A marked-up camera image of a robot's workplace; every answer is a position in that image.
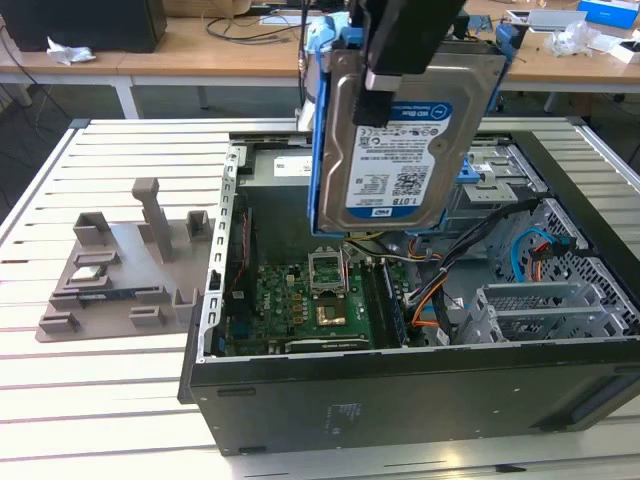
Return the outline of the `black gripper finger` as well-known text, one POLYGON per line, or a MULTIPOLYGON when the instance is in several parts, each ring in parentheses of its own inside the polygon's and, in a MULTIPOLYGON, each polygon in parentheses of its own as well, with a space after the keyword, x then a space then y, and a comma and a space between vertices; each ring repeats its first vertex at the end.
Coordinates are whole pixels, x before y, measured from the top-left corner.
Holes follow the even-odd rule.
POLYGON ((350 22, 363 29, 362 74, 352 120, 385 126, 402 78, 425 71, 463 0, 352 1, 350 22))

